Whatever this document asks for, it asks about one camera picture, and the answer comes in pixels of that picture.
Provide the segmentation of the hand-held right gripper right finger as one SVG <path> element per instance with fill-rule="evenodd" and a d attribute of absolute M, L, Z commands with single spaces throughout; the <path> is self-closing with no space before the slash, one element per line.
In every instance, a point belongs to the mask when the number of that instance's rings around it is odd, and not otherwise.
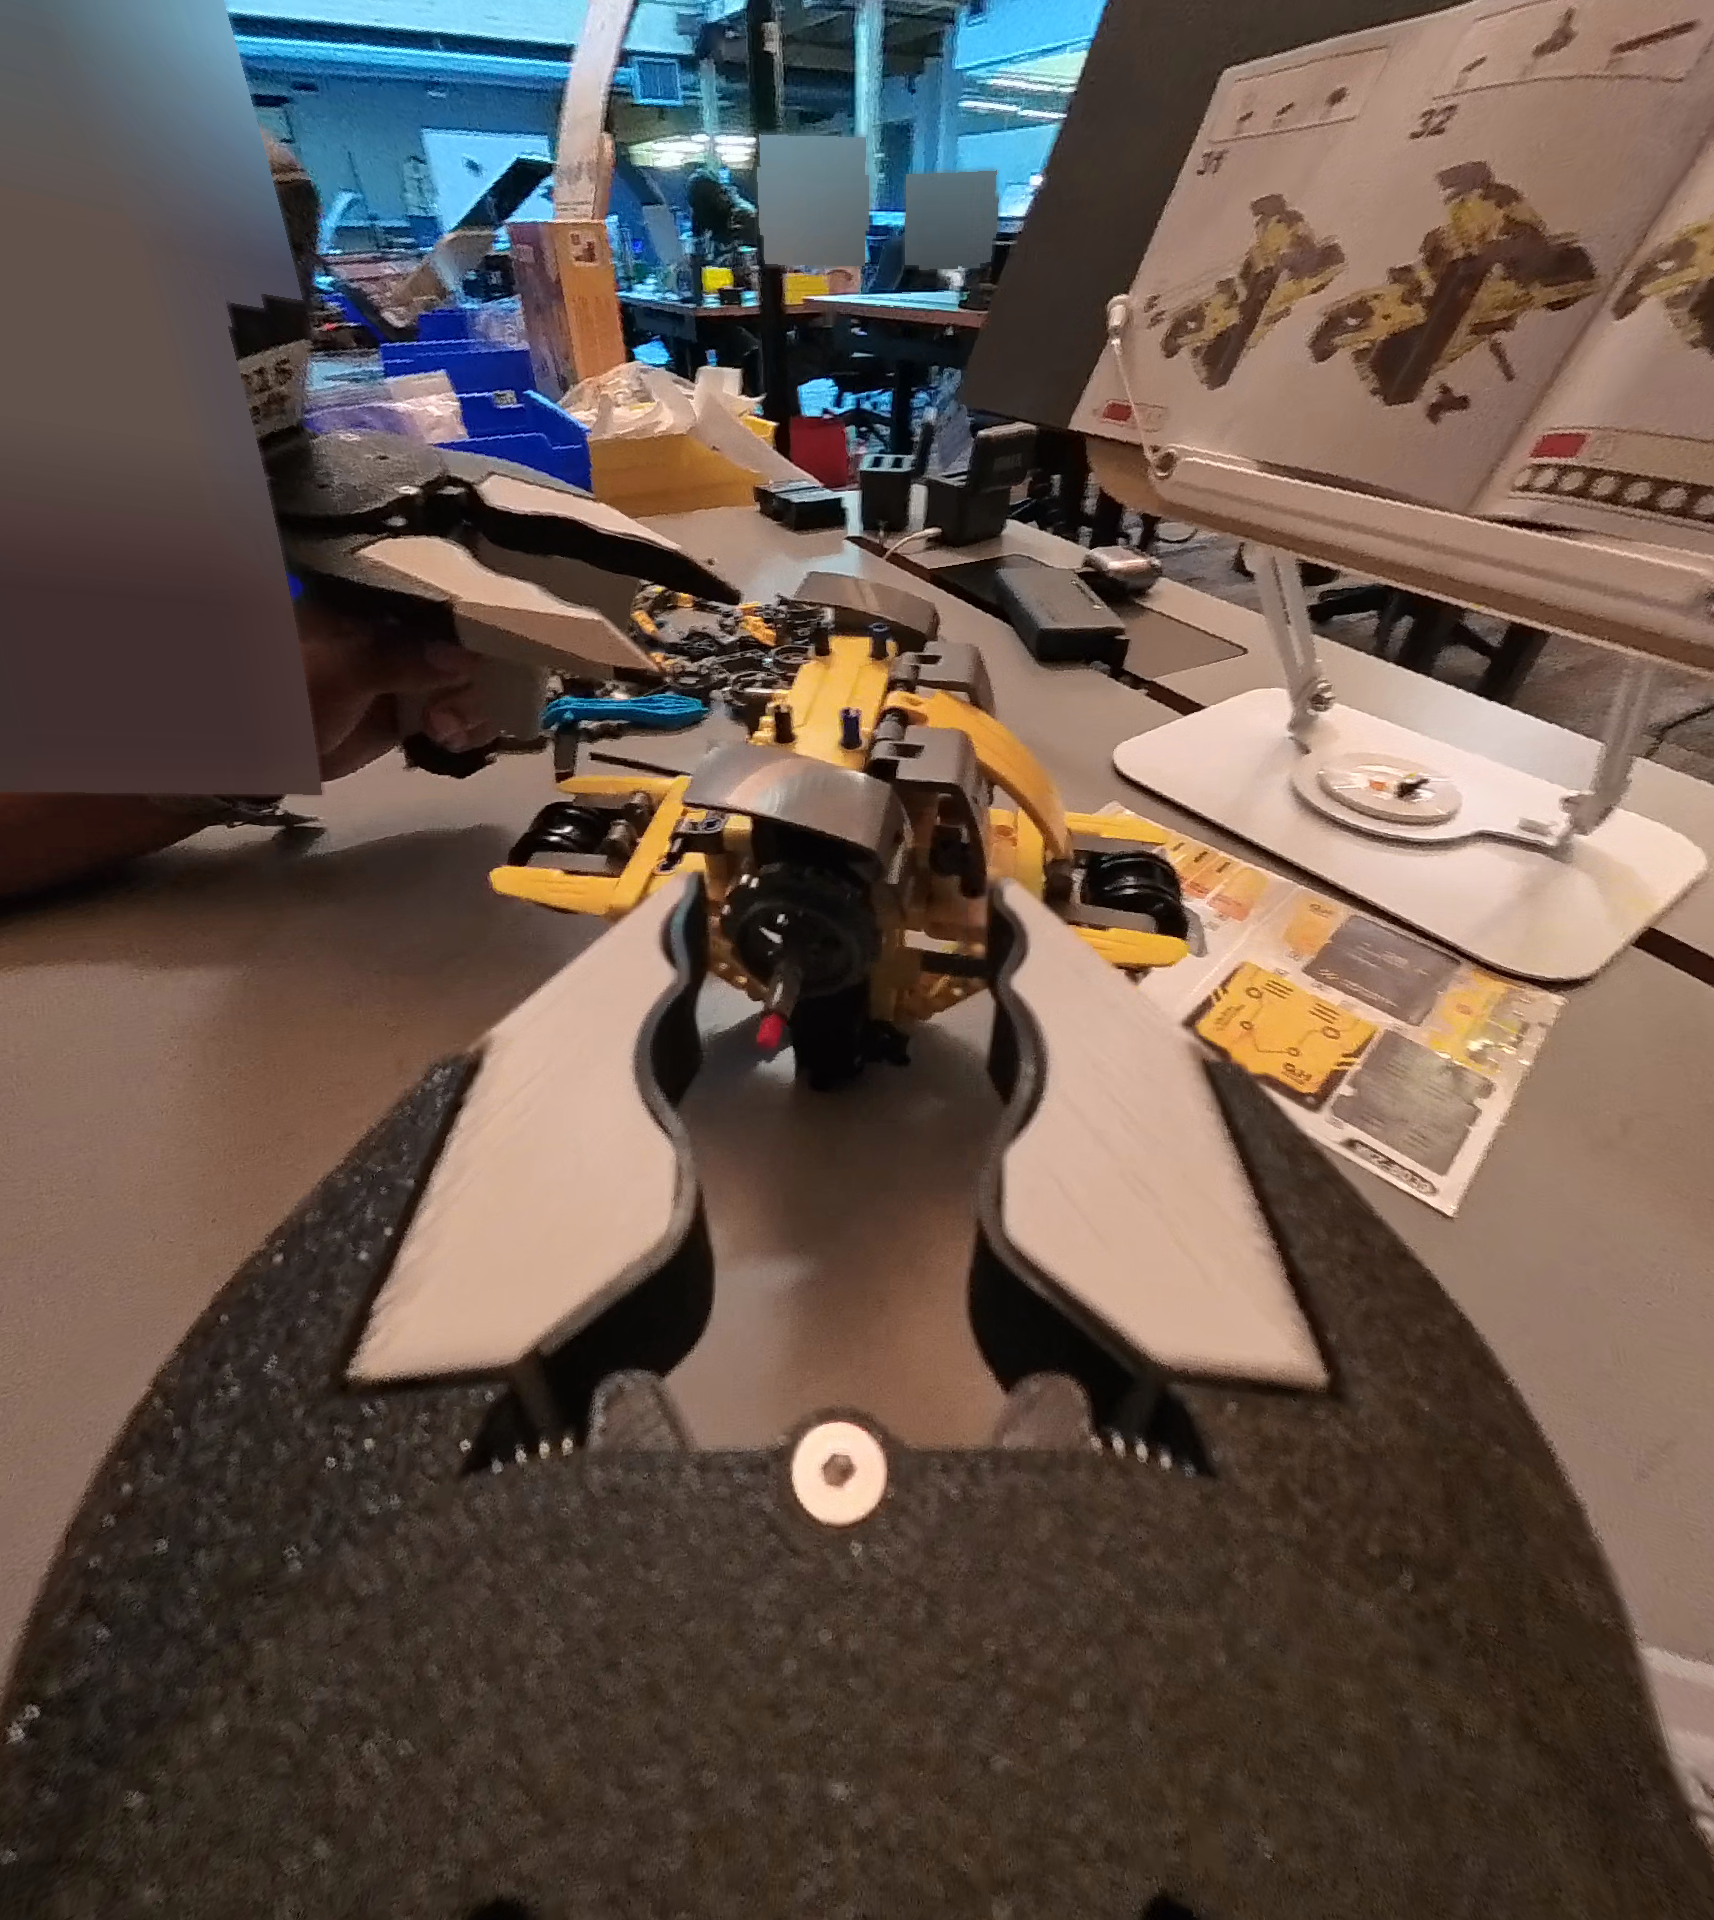
<path fill-rule="evenodd" d="M 1014 880 L 988 895 L 988 996 L 969 1312 L 999 1382 L 1079 1401 L 1101 1448 L 1201 1448 L 1190 1386 L 1326 1395 L 1201 1044 Z"/>

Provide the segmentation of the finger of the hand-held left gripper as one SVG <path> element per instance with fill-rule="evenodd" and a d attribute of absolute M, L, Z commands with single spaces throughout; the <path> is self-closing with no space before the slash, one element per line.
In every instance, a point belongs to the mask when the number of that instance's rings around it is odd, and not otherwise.
<path fill-rule="evenodd" d="M 458 642 L 486 660 L 569 676 L 662 676 L 651 649 L 606 611 L 499 571 L 456 540 L 373 540 L 356 578 L 446 611 Z"/>
<path fill-rule="evenodd" d="M 504 551 L 585 564 L 699 602 L 742 602 L 742 589 L 715 565 L 585 491 L 515 476 L 476 478 L 474 527 Z"/>

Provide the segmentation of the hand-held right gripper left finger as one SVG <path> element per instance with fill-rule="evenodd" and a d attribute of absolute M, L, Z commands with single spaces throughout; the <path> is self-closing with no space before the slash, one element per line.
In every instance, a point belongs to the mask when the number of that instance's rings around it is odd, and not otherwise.
<path fill-rule="evenodd" d="M 679 1104 L 706 966 L 704 886 L 679 875 L 486 1030 L 346 1386 L 499 1384 L 530 1442 L 560 1448 L 605 1380 L 694 1348 L 715 1264 Z"/>

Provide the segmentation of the yellow grey brick toy vehicle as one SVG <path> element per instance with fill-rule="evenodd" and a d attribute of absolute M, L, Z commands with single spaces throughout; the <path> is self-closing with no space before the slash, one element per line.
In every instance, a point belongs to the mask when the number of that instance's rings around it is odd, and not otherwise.
<path fill-rule="evenodd" d="M 777 600 L 814 618 L 813 657 L 733 711 L 745 733 L 691 772 L 569 772 L 579 736 L 642 717 L 646 697 L 585 726 L 569 693 L 552 704 L 559 797 L 491 874 L 499 895 L 615 921 L 699 877 L 709 971 L 758 1003 L 758 1047 L 790 1052 L 819 1092 L 905 1063 L 918 1023 L 984 992 L 999 881 L 1124 973 L 1190 955 L 1174 834 L 1067 808 L 932 602 L 830 571 Z"/>

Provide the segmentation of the white metal book stand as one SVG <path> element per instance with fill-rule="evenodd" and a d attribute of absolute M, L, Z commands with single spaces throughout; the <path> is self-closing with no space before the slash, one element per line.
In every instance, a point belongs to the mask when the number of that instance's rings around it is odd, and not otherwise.
<path fill-rule="evenodd" d="M 1714 656 L 1714 557 L 1580 540 L 1269 471 L 1159 435 L 1134 384 L 1144 307 L 1107 303 L 1108 370 L 1160 506 L 1245 541 L 1280 683 L 1115 748 L 1133 786 L 1472 961 L 1541 985 L 1592 979 L 1706 874 L 1672 827 L 1625 812 L 1658 664 Z M 1566 790 L 1341 701 L 1300 561 L 1633 657 L 1589 783 Z"/>

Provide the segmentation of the instruction booklet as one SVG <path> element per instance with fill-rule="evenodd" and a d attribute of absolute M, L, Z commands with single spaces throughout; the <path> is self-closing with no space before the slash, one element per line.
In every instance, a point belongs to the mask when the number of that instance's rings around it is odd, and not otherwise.
<path fill-rule="evenodd" d="M 1227 70 L 1127 303 L 1089 438 L 1714 553 L 1714 2 Z"/>

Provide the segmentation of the person's left hand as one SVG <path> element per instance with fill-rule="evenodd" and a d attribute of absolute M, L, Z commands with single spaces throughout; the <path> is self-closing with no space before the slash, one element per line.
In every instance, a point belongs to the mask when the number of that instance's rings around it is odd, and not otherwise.
<path fill-rule="evenodd" d="M 367 618 L 305 595 L 294 604 L 318 778 L 342 779 L 416 732 L 439 748 L 476 741 L 469 654 L 390 618 Z"/>

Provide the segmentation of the blue storage bin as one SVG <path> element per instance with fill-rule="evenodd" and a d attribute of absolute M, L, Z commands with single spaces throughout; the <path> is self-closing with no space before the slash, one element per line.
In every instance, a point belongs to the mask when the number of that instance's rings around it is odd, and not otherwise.
<path fill-rule="evenodd" d="M 526 344 L 488 342 L 466 306 L 422 313 L 412 337 L 378 345 L 387 375 L 445 373 L 456 393 L 535 391 L 535 361 Z"/>
<path fill-rule="evenodd" d="M 458 427 L 433 442 L 445 450 L 530 467 L 559 484 L 590 494 L 595 470 L 589 429 L 554 399 L 535 390 L 460 391 Z"/>

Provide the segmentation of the clear plastic bag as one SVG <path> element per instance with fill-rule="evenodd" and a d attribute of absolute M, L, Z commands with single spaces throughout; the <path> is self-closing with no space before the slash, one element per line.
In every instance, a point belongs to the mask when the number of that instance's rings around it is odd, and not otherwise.
<path fill-rule="evenodd" d="M 579 382 L 559 404 L 595 442 L 691 438 L 733 459 L 733 450 L 753 440 L 775 444 L 775 423 L 747 393 L 739 367 L 709 363 L 684 378 L 635 357 Z"/>

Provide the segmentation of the pile of loose brick parts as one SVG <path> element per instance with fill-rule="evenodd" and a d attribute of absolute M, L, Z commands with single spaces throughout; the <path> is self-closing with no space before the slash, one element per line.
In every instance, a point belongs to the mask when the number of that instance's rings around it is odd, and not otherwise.
<path fill-rule="evenodd" d="M 675 587 L 636 587 L 629 631 L 667 691 L 742 711 L 787 691 L 814 656 L 819 622 L 790 602 L 725 604 Z"/>

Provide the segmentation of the printed cardboard box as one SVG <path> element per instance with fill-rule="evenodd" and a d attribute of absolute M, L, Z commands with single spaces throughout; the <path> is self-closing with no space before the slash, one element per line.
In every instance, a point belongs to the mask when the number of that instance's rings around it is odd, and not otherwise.
<path fill-rule="evenodd" d="M 562 402 L 630 359 L 610 233 L 599 220 L 506 225 L 535 390 Z"/>

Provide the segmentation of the yellow grey sticker sheet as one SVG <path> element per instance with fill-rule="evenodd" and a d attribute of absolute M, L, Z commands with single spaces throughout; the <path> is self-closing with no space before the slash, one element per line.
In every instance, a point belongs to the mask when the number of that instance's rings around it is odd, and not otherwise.
<path fill-rule="evenodd" d="M 1303 1134 L 1454 1217 L 1565 998 L 1174 834 L 1197 923 L 1141 990 Z"/>

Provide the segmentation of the wooden-top desk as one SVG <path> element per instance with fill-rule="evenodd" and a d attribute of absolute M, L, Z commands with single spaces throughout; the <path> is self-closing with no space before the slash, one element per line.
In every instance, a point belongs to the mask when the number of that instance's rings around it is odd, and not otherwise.
<path fill-rule="evenodd" d="M 918 393 L 949 372 L 966 370 L 988 309 L 963 294 L 814 294 L 802 306 L 805 382 L 832 380 L 847 393 L 888 393 L 876 420 L 888 450 L 910 453 L 918 440 Z"/>

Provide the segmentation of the black upright charger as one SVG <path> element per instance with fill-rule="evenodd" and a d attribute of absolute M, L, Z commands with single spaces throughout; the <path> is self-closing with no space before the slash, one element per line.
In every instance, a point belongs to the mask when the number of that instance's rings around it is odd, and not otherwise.
<path fill-rule="evenodd" d="M 922 532 L 932 546 L 971 547 L 1003 537 L 1014 494 L 1035 467 L 1039 427 L 1004 421 L 979 432 L 956 471 L 925 480 Z"/>

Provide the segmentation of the flat black box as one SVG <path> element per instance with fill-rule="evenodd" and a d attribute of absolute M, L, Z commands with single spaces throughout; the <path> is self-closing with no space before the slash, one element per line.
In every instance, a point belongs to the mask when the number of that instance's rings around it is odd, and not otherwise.
<path fill-rule="evenodd" d="M 1004 622 L 1039 664 L 1102 669 L 1124 664 L 1127 626 L 1079 569 L 1006 556 L 995 564 L 995 595 Z"/>

